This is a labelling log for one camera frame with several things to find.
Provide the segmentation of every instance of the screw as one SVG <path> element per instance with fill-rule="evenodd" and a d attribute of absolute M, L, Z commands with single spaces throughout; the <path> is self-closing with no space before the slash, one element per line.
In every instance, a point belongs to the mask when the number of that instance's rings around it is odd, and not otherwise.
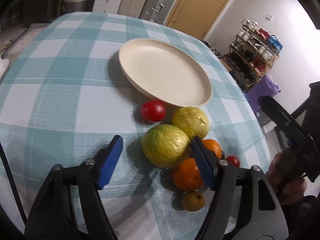
<path fill-rule="evenodd" d="M 220 164 L 221 166 L 228 166 L 228 162 L 227 162 L 226 160 L 220 160 L 220 161 L 219 161 L 219 164 Z"/>
<path fill-rule="evenodd" d="M 254 171 L 261 171 L 261 168 L 258 165 L 253 165 L 251 167 Z"/>
<path fill-rule="evenodd" d="M 87 159 L 85 162 L 84 162 L 85 165 L 93 165 L 94 164 L 94 159 Z"/>
<path fill-rule="evenodd" d="M 58 170 L 61 170 L 62 169 L 62 165 L 61 164 L 56 164 L 52 167 L 52 170 L 53 171 L 58 171 Z"/>

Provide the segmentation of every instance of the plate rim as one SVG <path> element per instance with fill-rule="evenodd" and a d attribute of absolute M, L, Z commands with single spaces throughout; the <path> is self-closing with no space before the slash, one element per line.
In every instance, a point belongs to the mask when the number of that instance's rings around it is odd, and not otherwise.
<path fill-rule="evenodd" d="M 169 105 L 172 105 L 172 106 L 190 107 L 190 106 L 185 106 L 185 105 L 173 104 L 173 103 L 170 103 L 170 102 L 168 102 L 168 101 L 166 101 L 166 100 L 163 100 L 163 99 L 161 99 L 161 98 L 158 98 L 158 97 L 150 94 L 148 91 L 146 91 L 146 90 L 143 89 L 141 86 L 139 86 L 135 81 L 133 81 L 133 79 L 130 77 L 130 75 L 124 70 L 124 68 L 123 68 L 123 66 L 122 66 L 122 62 L 121 62 L 121 59 L 122 59 L 121 52 L 123 51 L 123 47 L 124 47 L 125 44 L 130 43 L 130 42 L 132 42 L 132 41 L 137 41 L 137 40 L 148 40 L 148 41 L 152 40 L 152 41 L 156 41 L 156 42 L 168 44 L 168 45 L 173 46 L 173 47 L 175 47 L 176 49 L 182 51 L 185 55 L 187 55 L 187 57 L 191 58 L 191 60 L 193 60 L 194 62 L 196 62 L 196 64 L 199 65 L 200 69 L 201 69 L 201 70 L 203 71 L 203 73 L 205 74 L 205 77 L 207 78 L 207 80 L 208 80 L 208 82 L 209 82 L 209 84 L 210 84 L 210 96 L 208 97 L 208 99 L 207 99 L 205 102 L 203 102 L 203 103 L 201 103 L 201 104 L 199 104 L 199 105 L 196 105 L 196 106 L 191 106 L 191 107 L 204 106 L 204 105 L 206 105 L 206 104 L 210 101 L 210 99 L 212 98 L 212 95 L 213 95 L 213 87 L 212 87 L 212 84 L 211 84 L 211 81 L 210 81 L 209 76 L 207 75 L 206 71 L 201 67 L 201 65 L 200 65 L 193 57 L 191 57 L 189 54 L 187 54 L 186 52 L 184 52 L 182 49 L 179 49 L 178 47 L 176 47 L 176 46 L 174 46 L 174 45 L 172 45 L 172 44 L 170 44 L 170 43 L 168 43 L 168 42 L 161 41 L 161 40 L 157 40 L 157 39 L 152 39 L 152 38 L 135 38 L 135 39 L 132 39 L 132 40 L 129 40 L 129 41 L 125 42 L 125 43 L 123 44 L 123 46 L 119 49 L 119 53 L 118 53 L 118 54 L 119 54 L 119 62 L 120 62 L 121 70 L 122 70 L 124 76 L 128 79 L 128 81 L 133 85 L 133 87 L 134 87 L 135 89 L 137 89 L 140 93 L 142 93 L 143 95 L 145 95 L 146 97 L 148 97 L 148 98 L 150 98 L 150 99 L 157 99 L 157 100 L 160 100 L 160 101 L 165 102 L 165 103 L 167 103 L 167 104 L 169 104 Z"/>

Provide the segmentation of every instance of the door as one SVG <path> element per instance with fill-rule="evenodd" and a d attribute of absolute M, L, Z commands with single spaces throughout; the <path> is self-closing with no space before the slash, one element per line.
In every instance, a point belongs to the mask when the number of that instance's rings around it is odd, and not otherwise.
<path fill-rule="evenodd" d="M 180 0 L 168 27 L 202 39 L 228 0 Z"/>

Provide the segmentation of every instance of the cherry tomato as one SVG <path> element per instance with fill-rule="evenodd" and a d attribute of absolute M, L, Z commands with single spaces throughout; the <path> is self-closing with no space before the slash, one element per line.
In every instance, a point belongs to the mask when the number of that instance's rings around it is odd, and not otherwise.
<path fill-rule="evenodd" d="M 236 157 L 236 156 L 230 155 L 226 158 L 226 161 L 231 163 L 232 165 L 238 167 L 238 168 L 240 167 L 240 161 L 239 161 L 238 157 Z"/>
<path fill-rule="evenodd" d="M 148 122 L 159 122 L 164 119 L 165 114 L 165 107 L 158 100 L 148 101 L 141 107 L 141 115 Z"/>

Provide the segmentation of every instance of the checkered tablecloth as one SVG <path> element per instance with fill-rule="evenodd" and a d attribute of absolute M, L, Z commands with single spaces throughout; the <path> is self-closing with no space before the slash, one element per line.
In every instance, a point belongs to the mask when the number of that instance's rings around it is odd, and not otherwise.
<path fill-rule="evenodd" d="M 213 87 L 212 99 L 201 107 L 210 119 L 207 137 L 226 155 L 237 155 L 242 167 L 257 164 L 266 171 L 270 155 L 259 124 L 216 56 L 189 35 L 112 14 L 63 15 L 28 45 L 0 84 L 0 141 L 28 213 L 54 164 L 78 165 L 121 135 L 124 150 L 100 191 L 119 239 L 194 239 L 210 192 L 200 211 L 181 210 L 170 171 L 156 168 L 141 152 L 139 139 L 154 125 L 140 117 L 148 99 L 130 85 L 118 60 L 121 46 L 135 38 L 170 43 L 204 68 Z M 23 230 L 2 164 L 0 175 L 0 203 Z M 77 198 L 75 206 L 85 231 Z"/>

